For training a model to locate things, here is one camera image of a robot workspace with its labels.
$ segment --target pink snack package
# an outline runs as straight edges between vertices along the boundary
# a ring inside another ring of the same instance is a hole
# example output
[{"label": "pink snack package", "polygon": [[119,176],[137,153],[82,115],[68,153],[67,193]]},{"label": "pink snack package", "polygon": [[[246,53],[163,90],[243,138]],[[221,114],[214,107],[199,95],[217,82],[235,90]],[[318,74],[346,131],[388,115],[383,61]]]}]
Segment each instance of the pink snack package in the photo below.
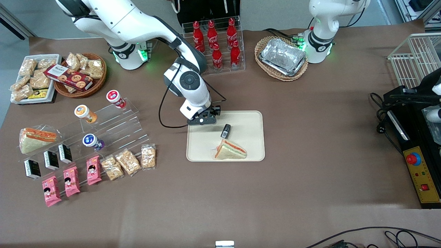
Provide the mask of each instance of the pink snack package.
[{"label": "pink snack package", "polygon": [[92,185],[101,181],[101,170],[100,170],[100,156],[88,159],[86,162],[87,168],[87,184]]},{"label": "pink snack package", "polygon": [[78,169],[76,166],[63,171],[64,189],[67,197],[80,192],[80,182],[78,181]]},{"label": "pink snack package", "polygon": [[46,206],[50,207],[61,201],[60,191],[58,190],[58,181],[55,176],[44,180],[42,184],[45,192]]}]

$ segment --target control panel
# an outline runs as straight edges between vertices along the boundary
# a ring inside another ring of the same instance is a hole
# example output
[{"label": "control panel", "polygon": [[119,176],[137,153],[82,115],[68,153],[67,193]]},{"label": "control panel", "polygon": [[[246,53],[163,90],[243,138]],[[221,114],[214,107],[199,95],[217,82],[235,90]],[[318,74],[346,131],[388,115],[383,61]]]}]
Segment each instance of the control panel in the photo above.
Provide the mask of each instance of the control panel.
[{"label": "control panel", "polygon": [[419,146],[406,150],[403,154],[406,158],[407,167],[409,168],[419,201],[421,203],[441,202]]}]

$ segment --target red emergency stop button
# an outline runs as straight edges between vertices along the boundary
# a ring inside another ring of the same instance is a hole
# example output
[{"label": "red emergency stop button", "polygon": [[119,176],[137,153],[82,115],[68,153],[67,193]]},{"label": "red emergency stop button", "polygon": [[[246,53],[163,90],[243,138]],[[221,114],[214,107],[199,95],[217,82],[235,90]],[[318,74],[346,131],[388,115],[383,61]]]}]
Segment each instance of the red emergency stop button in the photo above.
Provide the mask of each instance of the red emergency stop button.
[{"label": "red emergency stop button", "polygon": [[406,156],[406,161],[411,165],[418,166],[421,164],[421,157],[418,153],[412,152],[411,154]]}]

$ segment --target coca-cola bottle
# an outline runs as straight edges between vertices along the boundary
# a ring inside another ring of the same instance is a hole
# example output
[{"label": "coca-cola bottle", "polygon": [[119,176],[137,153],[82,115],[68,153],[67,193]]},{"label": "coca-cola bottle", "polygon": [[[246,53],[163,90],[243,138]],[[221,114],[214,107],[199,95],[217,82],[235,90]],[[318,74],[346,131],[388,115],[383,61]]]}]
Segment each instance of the coca-cola bottle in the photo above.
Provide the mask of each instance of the coca-cola bottle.
[{"label": "coca-cola bottle", "polygon": [[195,21],[193,23],[193,40],[194,40],[194,48],[201,51],[201,53],[205,52],[204,35],[202,34],[201,29],[199,28],[198,21]]},{"label": "coca-cola bottle", "polygon": [[209,20],[208,21],[208,44],[210,45],[210,49],[213,50],[213,44],[217,43],[217,31],[214,28],[214,21]]},{"label": "coca-cola bottle", "polygon": [[231,50],[233,41],[237,41],[237,30],[235,27],[235,20],[233,17],[231,17],[228,20],[228,29],[227,29],[228,50]]},{"label": "coca-cola bottle", "polygon": [[239,41],[232,42],[233,48],[231,49],[231,69],[237,70],[240,66],[240,49]]},{"label": "coca-cola bottle", "polygon": [[224,68],[222,64],[222,53],[219,51],[219,44],[213,44],[213,67],[215,72],[220,72]]}]

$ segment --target foil container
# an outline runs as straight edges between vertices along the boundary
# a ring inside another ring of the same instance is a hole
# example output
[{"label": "foil container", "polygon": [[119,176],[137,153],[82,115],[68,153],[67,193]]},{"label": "foil container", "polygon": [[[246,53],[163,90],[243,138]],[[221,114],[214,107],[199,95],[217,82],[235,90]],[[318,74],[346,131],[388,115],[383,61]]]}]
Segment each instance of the foil container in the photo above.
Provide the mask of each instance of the foil container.
[{"label": "foil container", "polygon": [[306,53],[286,44],[279,38],[272,39],[260,52],[259,59],[286,76],[294,76],[306,61]]}]

